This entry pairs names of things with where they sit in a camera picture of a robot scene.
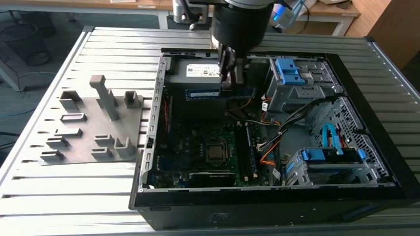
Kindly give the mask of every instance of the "yellow wire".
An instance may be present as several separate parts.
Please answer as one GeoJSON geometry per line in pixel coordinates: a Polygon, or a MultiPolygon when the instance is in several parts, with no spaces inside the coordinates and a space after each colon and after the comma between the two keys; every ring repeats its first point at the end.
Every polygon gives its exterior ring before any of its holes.
{"type": "Polygon", "coordinates": [[[247,100],[247,102],[246,102],[246,104],[245,104],[243,106],[241,106],[241,107],[238,107],[238,108],[229,109],[227,111],[237,111],[237,110],[242,109],[245,106],[249,105],[250,100],[251,100],[251,98],[249,98],[249,100],[247,100]]]}

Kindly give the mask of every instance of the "table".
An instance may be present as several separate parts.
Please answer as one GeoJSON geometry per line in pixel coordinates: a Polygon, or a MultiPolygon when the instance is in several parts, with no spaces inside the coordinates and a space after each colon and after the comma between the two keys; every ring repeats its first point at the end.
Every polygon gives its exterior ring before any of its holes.
{"type": "MultiPolygon", "coordinates": [[[[210,34],[101,27],[82,31],[0,169],[2,232],[31,236],[154,233],[137,212],[127,210],[134,163],[39,166],[35,161],[42,140],[49,137],[45,132],[59,122],[57,96],[62,88],[75,89],[79,96],[95,96],[87,85],[91,74],[105,75],[114,95],[125,89],[135,90],[145,97],[143,107],[150,107],[161,47],[210,48],[210,34]]],[[[338,54],[411,170],[418,172],[420,95],[375,44],[359,37],[266,34],[255,50],[338,54]]],[[[147,119],[149,111],[143,111],[139,149],[145,145],[147,119]]],[[[387,209],[349,224],[182,231],[181,235],[310,231],[310,235],[323,236],[326,231],[341,230],[351,231],[331,234],[418,235],[420,230],[409,229],[420,224],[418,206],[387,209]]]]}
{"type": "MultiPolygon", "coordinates": [[[[171,13],[171,0],[122,3],[110,3],[110,0],[0,0],[0,3],[6,10],[157,15],[161,29],[167,29],[166,16],[171,13]]],[[[317,2],[309,10],[309,21],[337,23],[333,35],[338,36],[343,36],[353,19],[359,16],[359,11],[351,4],[343,10],[317,2]]],[[[297,20],[305,21],[306,16],[299,16],[297,20]]]]}

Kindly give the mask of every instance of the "motherboard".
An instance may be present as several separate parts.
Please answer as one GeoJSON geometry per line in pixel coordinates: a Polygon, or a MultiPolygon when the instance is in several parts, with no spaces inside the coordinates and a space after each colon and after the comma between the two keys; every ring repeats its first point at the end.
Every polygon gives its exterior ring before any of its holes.
{"type": "Polygon", "coordinates": [[[258,126],[246,122],[171,122],[159,144],[155,188],[263,186],[257,170],[258,126]]]}

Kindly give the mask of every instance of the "wooden cabinet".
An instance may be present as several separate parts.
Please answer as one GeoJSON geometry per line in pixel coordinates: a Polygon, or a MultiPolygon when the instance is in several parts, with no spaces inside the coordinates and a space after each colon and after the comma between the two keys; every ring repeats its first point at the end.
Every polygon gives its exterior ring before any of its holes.
{"type": "Polygon", "coordinates": [[[361,12],[345,36],[370,36],[398,68],[420,51],[420,0],[353,0],[361,12]]]}

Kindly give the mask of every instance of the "label sticker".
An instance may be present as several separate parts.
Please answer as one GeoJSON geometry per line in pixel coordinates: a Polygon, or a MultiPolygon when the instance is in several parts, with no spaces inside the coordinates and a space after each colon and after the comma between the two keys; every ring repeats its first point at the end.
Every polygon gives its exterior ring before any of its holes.
{"type": "Polygon", "coordinates": [[[138,5],[137,8],[155,8],[155,6],[138,5]]]}
{"type": "Polygon", "coordinates": [[[217,97],[218,92],[195,92],[189,94],[190,97],[217,97]]]}
{"type": "Polygon", "coordinates": [[[279,172],[277,171],[277,169],[273,169],[273,176],[275,177],[277,180],[279,180],[279,172]]]}
{"type": "Polygon", "coordinates": [[[186,77],[218,77],[218,65],[187,64],[186,77]]]}
{"type": "Polygon", "coordinates": [[[266,112],[267,110],[267,103],[262,102],[261,110],[266,112]]]}
{"type": "Polygon", "coordinates": [[[311,78],[310,73],[301,73],[299,76],[301,76],[302,78],[311,78]]]}

